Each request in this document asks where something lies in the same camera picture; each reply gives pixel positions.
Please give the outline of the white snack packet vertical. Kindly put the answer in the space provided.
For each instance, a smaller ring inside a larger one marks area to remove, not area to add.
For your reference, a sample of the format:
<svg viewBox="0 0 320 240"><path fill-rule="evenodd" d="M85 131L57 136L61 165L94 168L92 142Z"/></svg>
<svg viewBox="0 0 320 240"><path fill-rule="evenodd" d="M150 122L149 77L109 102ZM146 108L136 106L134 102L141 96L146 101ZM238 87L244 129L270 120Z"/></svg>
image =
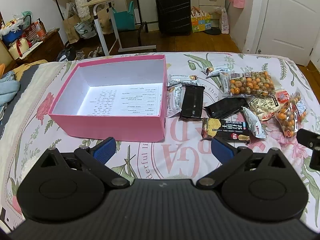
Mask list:
<svg viewBox="0 0 320 240"><path fill-rule="evenodd" d="M221 72L219 73L219 78L221 81L221 87L223 90L223 96L230 96L230 74Z"/></svg>

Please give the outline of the brown paper bag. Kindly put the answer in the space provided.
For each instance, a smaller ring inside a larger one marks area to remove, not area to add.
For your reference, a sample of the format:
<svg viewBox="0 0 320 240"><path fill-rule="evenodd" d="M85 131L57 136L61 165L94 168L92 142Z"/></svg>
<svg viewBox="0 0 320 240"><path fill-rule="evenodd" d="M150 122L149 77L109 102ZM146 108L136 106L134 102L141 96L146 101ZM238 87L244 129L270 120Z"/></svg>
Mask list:
<svg viewBox="0 0 320 240"><path fill-rule="evenodd" d="M65 29L67 39L70 44L76 43L80 40L80 36L75 29L75 26L80 23L80 18L74 15L63 21L63 27Z"/></svg>

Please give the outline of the black snack bar packet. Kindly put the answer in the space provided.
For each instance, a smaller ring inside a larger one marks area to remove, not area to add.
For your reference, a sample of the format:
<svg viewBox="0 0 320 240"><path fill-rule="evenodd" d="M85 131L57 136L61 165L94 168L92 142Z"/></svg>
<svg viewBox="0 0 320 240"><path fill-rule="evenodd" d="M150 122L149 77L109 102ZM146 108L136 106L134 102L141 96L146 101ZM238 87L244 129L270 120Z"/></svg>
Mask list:
<svg viewBox="0 0 320 240"><path fill-rule="evenodd" d="M180 112L182 120L202 120L203 86L188 85L185 87L183 103Z"/></svg>

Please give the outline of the clear bag coated peanuts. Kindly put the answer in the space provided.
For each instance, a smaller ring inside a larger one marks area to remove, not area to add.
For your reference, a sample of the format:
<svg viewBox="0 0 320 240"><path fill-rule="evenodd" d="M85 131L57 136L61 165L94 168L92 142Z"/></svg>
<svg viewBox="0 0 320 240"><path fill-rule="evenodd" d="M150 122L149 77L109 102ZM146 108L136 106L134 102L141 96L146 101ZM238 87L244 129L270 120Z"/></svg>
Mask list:
<svg viewBox="0 0 320 240"><path fill-rule="evenodd" d="M274 83L267 71L233 73L228 80L230 96L265 97L275 94Z"/></svg>

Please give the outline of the white door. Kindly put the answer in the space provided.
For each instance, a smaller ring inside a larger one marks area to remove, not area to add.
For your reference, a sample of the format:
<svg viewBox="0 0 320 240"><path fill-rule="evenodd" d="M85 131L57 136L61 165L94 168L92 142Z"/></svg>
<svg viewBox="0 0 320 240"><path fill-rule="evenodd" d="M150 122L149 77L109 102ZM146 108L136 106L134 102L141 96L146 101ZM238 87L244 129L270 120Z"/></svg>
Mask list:
<svg viewBox="0 0 320 240"><path fill-rule="evenodd" d="M268 0L257 52L307 65L319 32L319 0Z"/></svg>

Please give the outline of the white snack packet horizontal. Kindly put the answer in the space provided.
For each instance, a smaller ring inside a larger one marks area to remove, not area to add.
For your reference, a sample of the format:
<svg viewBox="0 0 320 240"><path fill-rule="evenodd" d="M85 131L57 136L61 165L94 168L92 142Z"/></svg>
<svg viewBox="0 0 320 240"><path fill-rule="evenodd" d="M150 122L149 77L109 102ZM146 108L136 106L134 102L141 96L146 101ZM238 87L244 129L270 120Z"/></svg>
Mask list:
<svg viewBox="0 0 320 240"><path fill-rule="evenodd" d="M169 75L168 87L178 84L183 86L198 86L199 81L196 75Z"/></svg>

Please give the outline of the white small snack packet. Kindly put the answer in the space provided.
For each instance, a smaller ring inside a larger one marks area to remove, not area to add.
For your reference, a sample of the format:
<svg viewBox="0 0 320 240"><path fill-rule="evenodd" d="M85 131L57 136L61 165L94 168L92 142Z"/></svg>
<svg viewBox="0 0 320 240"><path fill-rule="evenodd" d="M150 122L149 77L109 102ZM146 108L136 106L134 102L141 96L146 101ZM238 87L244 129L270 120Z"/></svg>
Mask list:
<svg viewBox="0 0 320 240"><path fill-rule="evenodd" d="M265 130L259 118L248 108L242 107L242 112L252 135L258 139L266 139Z"/></svg>

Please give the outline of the beige printed snack bag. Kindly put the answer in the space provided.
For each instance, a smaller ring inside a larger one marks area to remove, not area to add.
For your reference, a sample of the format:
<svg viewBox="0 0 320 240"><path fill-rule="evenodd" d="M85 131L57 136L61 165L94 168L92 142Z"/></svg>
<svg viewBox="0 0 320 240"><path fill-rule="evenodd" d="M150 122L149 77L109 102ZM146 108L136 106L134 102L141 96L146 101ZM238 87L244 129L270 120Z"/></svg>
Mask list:
<svg viewBox="0 0 320 240"><path fill-rule="evenodd" d="M260 121L272 119L275 113L281 108L281 104L273 95L264 98L254 98L248 105Z"/></svg>

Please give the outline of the white patterned paper bag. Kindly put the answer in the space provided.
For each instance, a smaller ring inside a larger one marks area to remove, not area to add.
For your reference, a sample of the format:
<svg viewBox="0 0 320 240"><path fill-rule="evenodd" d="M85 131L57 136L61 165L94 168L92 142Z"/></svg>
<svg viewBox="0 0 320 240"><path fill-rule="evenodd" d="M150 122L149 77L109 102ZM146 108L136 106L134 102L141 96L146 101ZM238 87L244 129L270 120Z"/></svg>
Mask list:
<svg viewBox="0 0 320 240"><path fill-rule="evenodd" d="M229 23L228 23L228 15L225 7L218 7L217 13L220 15L219 18L219 29L222 34L229 34Z"/></svg>

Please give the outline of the black gold cracker packet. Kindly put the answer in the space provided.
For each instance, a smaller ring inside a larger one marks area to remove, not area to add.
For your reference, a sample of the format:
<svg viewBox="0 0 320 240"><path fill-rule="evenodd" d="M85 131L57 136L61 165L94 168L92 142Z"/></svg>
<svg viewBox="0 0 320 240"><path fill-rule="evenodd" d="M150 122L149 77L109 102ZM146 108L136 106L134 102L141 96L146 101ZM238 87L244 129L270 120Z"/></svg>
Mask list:
<svg viewBox="0 0 320 240"><path fill-rule="evenodd" d="M204 140L219 138L225 141L250 142L250 131L245 122L203 118L201 136Z"/></svg>

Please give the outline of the floral bed sheet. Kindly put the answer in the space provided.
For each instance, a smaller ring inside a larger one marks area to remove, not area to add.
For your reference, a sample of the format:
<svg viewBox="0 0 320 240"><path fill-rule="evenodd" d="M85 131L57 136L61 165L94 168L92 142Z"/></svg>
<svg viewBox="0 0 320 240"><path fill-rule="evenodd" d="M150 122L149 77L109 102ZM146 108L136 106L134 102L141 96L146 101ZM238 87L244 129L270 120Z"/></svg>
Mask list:
<svg viewBox="0 0 320 240"><path fill-rule="evenodd" d="M234 73L267 71L272 81L290 94L300 91L308 104L302 127L319 132L319 103L312 91L305 68L280 56L258 56L236 53L167 53L167 71L171 75L195 75L204 86L204 104L221 98L217 83L208 79L202 69L225 66ZM93 147L98 141L68 136L49 116L49 107L67 80L76 62L51 62L34 65L21 78L21 89L5 110L1 126L1 228L14 229L23 221L16 192L21 180L40 155L49 147L62 152L81 146ZM210 151L210 142L201 137L202 124L182 121L178 117L165 122L163 142L123 142L107 163L127 179L197 180L219 166ZM265 140L252 139L254 152L267 152L272 147L282 150L296 169L309 192L309 202L302 215L304 223L319 231L319 172L309 166L312 152L295 138L286 138L278 122L264 122Z"/></svg>

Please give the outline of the light blue blanket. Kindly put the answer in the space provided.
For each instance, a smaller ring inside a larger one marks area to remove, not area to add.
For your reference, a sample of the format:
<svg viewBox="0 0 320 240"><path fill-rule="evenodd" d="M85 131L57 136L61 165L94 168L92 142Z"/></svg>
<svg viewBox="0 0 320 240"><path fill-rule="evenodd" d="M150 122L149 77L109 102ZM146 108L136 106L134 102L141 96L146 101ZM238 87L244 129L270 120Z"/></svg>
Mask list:
<svg viewBox="0 0 320 240"><path fill-rule="evenodd" d="M0 83L0 106L10 102L20 89L20 82L16 80L13 71L7 72Z"/></svg>

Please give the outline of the teal shopping bag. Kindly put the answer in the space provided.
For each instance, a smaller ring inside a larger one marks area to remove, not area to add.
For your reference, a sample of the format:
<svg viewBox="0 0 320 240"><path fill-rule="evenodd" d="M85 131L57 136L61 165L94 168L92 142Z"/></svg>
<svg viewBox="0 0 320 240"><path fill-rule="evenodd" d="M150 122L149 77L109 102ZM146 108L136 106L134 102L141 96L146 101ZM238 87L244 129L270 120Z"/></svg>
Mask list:
<svg viewBox="0 0 320 240"><path fill-rule="evenodd" d="M118 30L135 30L134 2L131 1L127 11L117 12L113 10L114 19Z"/></svg>

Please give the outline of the dark wooden nightstand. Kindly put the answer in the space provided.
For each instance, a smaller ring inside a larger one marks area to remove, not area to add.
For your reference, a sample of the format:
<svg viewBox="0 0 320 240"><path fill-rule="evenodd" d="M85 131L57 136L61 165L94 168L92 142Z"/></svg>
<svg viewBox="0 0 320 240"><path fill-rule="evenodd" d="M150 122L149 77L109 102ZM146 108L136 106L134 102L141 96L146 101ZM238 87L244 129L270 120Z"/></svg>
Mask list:
<svg viewBox="0 0 320 240"><path fill-rule="evenodd" d="M4 72L7 73L24 63L33 63L39 60L46 60L48 62L55 61L59 53L65 48L59 34L59 30L59 28L56 28L48 32L38 47L36 47L24 59L17 59L15 62L9 64L9 66L5 68Z"/></svg>

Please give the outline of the pink cardboard box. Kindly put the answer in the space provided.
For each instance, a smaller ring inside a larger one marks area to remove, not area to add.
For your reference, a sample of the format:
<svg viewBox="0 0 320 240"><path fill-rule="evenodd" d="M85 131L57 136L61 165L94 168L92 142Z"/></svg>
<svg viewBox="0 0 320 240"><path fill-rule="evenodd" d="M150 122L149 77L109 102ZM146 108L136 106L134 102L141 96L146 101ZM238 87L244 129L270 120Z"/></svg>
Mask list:
<svg viewBox="0 0 320 240"><path fill-rule="evenodd" d="M159 142L165 137L164 55L79 62L48 112L71 137Z"/></svg>

